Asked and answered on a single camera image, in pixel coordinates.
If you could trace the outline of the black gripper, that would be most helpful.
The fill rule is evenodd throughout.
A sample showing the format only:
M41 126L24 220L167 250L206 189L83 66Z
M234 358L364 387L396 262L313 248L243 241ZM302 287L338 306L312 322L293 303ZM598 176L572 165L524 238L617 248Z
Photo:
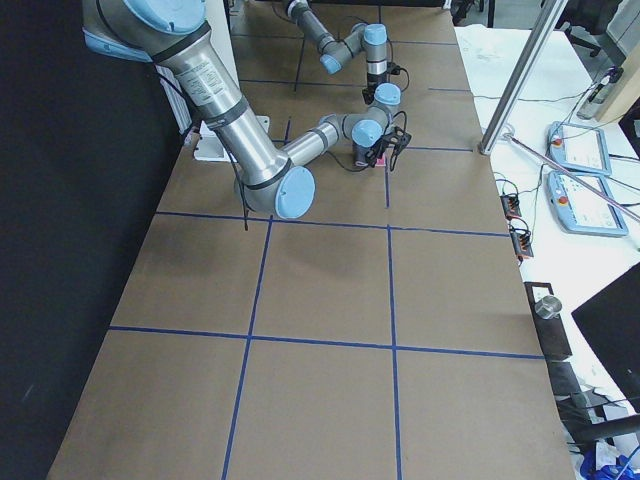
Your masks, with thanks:
M389 146L392 148L388 160L388 168L394 171L399 156L409 145L412 135L401 127L395 126L394 131L389 137ZM388 143L382 139L378 140L373 146L364 147L357 143L352 143L353 165L355 168L374 168L377 158L386 157Z
M377 85L367 86L362 90L363 101L366 105L370 105L374 102L376 90Z

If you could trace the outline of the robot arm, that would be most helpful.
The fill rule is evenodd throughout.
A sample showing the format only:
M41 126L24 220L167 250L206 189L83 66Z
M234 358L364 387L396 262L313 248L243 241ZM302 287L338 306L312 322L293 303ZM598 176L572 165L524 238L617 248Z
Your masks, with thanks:
M324 26L305 0L283 1L282 6L290 21L313 43L320 55L320 63L328 74L342 70L360 53L366 57L366 87L362 91L364 102L374 101L376 89L388 82L387 30L383 24L356 23L345 38L336 38Z
M315 43L325 70L340 71L359 53L367 62L365 112L331 114L301 137L276 147L211 44L202 1L85 1L87 47L102 55L169 69L182 91L229 152L244 211L295 219L312 205L315 180L307 164L339 141L351 142L356 168L375 166L386 150L400 154L411 140L395 123L401 89L389 82L387 31L359 23L336 39L305 1L283 4L288 18Z

